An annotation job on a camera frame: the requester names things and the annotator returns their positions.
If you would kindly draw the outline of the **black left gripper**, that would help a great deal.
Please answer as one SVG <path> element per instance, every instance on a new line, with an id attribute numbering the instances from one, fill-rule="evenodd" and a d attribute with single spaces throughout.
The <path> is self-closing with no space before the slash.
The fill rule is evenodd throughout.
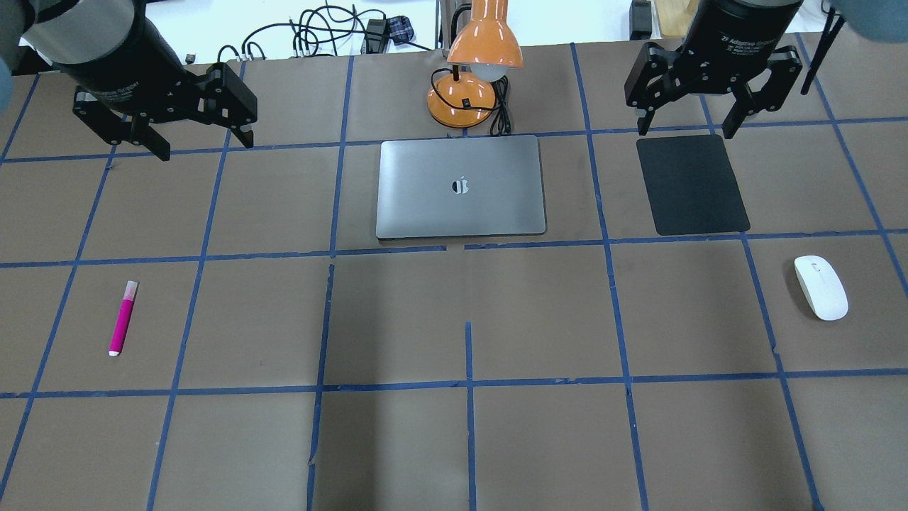
<path id="1" fill-rule="evenodd" d="M 110 145 L 166 162 L 171 145 L 150 124 L 193 120 L 254 146 L 258 97 L 226 62 L 192 74 L 145 14 L 54 14 L 52 64 L 78 84 L 72 113 Z"/>

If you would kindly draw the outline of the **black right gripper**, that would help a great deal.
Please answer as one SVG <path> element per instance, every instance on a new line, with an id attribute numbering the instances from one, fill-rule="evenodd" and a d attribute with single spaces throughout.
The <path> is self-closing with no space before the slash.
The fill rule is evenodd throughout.
<path id="1" fill-rule="evenodd" d="M 644 136 L 656 110 L 687 94 L 724 94 L 735 104 L 722 123 L 733 138 L 749 116 L 784 106 L 803 69 L 794 46 L 779 42 L 801 1 L 700 1 L 679 51 L 646 42 L 624 84 L 626 106 L 636 111 Z M 749 80 L 769 71 L 753 91 Z"/>

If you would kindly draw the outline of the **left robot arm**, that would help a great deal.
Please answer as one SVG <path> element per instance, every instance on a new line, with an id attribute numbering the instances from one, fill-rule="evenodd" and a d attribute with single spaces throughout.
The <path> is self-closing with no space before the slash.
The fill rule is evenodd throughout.
<path id="1" fill-rule="evenodd" d="M 190 72 L 145 13 L 143 1 L 4 1 L 2 106 L 12 96 L 14 58 L 26 40 L 77 83 L 72 113 L 110 145 L 130 143 L 171 158 L 157 123 L 227 128 L 254 146 L 258 99 L 226 62 Z"/>

